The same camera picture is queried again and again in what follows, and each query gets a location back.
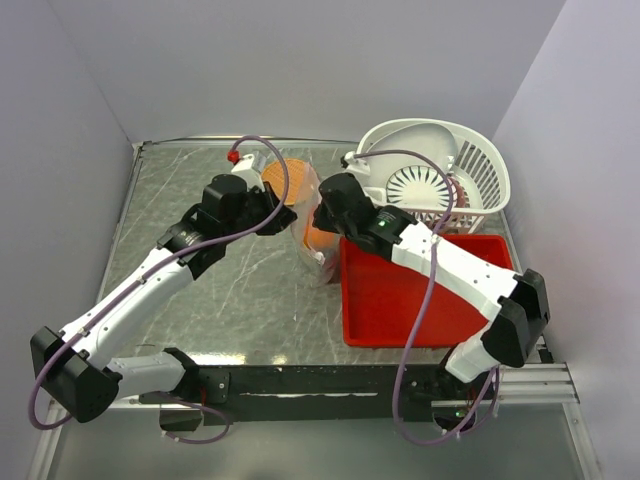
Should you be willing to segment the clear zip top bag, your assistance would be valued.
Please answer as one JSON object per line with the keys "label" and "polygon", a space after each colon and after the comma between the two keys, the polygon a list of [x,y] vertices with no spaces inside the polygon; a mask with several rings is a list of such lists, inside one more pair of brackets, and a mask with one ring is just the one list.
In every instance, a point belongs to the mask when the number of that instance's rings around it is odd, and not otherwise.
{"label": "clear zip top bag", "polygon": [[305,268],[305,281],[313,287],[328,284],[339,265],[339,237],[313,226],[320,206],[320,178],[309,162],[302,161],[295,171],[292,210],[297,220],[290,231],[298,258]]}

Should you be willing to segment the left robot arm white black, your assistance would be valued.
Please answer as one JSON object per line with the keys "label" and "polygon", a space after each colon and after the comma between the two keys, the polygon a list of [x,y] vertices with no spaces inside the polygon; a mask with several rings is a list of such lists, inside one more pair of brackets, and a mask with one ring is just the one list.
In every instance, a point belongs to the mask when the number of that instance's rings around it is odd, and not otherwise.
{"label": "left robot arm white black", "polygon": [[186,353],[166,348],[147,357],[119,358],[120,346],[161,304],[221,260],[231,242],[249,234],[276,235],[296,218],[269,184],[249,186],[233,174],[215,176],[201,201],[108,296],[60,331],[44,327],[31,338],[37,388],[80,423],[130,395],[165,392],[178,402],[198,395],[200,367]]}

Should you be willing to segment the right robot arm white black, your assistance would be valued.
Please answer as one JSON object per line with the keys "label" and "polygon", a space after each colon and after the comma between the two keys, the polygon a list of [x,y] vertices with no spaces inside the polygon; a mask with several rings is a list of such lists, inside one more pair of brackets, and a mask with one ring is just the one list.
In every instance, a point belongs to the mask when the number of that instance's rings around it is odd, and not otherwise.
{"label": "right robot arm white black", "polygon": [[350,173],[321,182],[316,228],[342,235],[362,251],[427,277],[462,298],[486,321],[460,342],[437,375],[439,390],[460,398],[480,374],[499,365],[520,368],[529,358],[550,312],[545,281],[519,274],[454,245],[390,205],[377,207]]}

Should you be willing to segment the orange fruit toy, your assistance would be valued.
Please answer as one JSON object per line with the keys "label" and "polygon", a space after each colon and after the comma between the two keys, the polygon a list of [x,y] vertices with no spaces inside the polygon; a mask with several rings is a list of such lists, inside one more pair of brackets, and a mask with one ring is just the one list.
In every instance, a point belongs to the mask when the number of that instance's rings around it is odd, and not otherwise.
{"label": "orange fruit toy", "polygon": [[336,235],[309,225],[306,227],[303,243],[308,249],[315,252],[329,251],[336,246]]}

